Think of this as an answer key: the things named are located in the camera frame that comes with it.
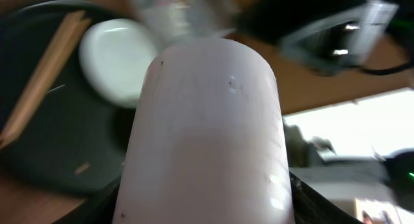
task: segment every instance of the black tray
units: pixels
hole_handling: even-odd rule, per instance
[[[0,129],[64,15],[85,10],[92,25],[120,18],[79,0],[36,3],[0,16]],[[78,49],[22,136],[0,151],[16,177],[43,188],[90,194],[119,178],[135,110],[106,102],[85,80]],[[76,175],[83,164],[90,167]]]

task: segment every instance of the wooden chopstick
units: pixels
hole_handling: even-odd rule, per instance
[[[84,13],[84,11],[73,12],[63,19],[0,134],[0,149],[20,136],[58,77],[82,34],[91,23],[90,19],[81,20]]]

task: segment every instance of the brown table surface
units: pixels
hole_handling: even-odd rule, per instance
[[[34,0],[0,0],[0,12]],[[88,0],[121,14],[130,14],[127,0]],[[257,0],[236,0],[242,9]],[[277,54],[277,48],[247,36],[237,41],[258,51],[268,61],[278,81],[283,114],[303,111],[409,86],[411,71],[391,76],[370,76],[349,71],[333,78],[313,75],[302,65]],[[384,37],[376,46],[367,65],[384,69],[403,63],[404,57],[392,40]],[[0,223],[52,223],[83,202],[48,191],[32,188],[0,173]]]

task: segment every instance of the white plate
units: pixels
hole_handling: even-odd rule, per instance
[[[140,23],[113,19],[91,27],[80,43],[80,63],[88,81],[108,101],[135,108],[149,64],[158,54]]]

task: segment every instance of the white bowl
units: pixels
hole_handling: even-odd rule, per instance
[[[128,19],[91,27],[80,43],[80,63],[88,81],[115,105],[135,108],[149,64],[158,54],[147,28]]]

